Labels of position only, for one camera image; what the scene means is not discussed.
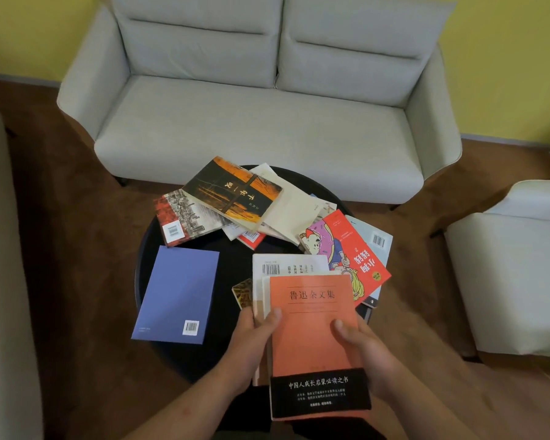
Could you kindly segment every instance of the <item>person's right arm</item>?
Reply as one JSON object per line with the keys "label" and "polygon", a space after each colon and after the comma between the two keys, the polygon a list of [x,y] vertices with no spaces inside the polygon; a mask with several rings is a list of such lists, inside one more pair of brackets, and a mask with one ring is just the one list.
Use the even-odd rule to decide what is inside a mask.
{"label": "person's right arm", "polygon": [[358,329],[336,320],[340,336],[358,348],[374,396],[391,406],[410,440],[478,437],[414,376],[358,317]]}

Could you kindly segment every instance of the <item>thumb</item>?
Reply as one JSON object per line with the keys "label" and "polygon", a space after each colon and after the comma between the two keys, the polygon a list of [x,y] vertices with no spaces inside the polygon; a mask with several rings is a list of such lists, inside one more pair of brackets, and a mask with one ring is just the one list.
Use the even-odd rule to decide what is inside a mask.
{"label": "thumb", "polygon": [[356,327],[345,325],[342,320],[334,320],[334,328],[344,340],[355,346],[363,346],[369,341],[369,337],[363,332]]}
{"label": "thumb", "polygon": [[275,329],[277,329],[279,321],[281,321],[281,309],[277,307],[272,309],[271,312],[269,312],[269,315],[265,318],[263,324],[257,327],[257,335],[264,338],[265,342],[267,342],[267,339],[273,332],[275,332]]}

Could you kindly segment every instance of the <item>blonde cartoon hair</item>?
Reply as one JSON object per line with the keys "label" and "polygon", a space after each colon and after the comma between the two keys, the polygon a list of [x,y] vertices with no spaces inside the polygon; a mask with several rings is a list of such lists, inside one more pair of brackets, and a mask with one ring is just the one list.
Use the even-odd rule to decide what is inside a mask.
{"label": "blonde cartoon hair", "polygon": [[350,272],[350,281],[352,282],[352,299],[356,301],[360,297],[365,295],[365,286],[362,285],[361,280],[357,276],[355,269],[347,269]]}

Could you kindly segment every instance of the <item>person's left arm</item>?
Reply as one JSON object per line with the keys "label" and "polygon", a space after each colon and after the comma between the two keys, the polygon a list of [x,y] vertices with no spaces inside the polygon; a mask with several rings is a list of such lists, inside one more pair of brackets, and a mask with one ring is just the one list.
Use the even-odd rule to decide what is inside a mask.
{"label": "person's left arm", "polygon": [[124,440],[210,438],[230,402],[249,386],[280,319],[281,310],[273,309],[255,328],[252,309],[244,308],[218,365]]}

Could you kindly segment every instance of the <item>purple-blue book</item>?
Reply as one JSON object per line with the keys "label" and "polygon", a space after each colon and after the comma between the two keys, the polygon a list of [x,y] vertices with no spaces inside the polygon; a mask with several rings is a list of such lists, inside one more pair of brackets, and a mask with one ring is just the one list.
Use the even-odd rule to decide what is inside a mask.
{"label": "purple-blue book", "polygon": [[132,339],[202,344],[219,255],[160,246]]}

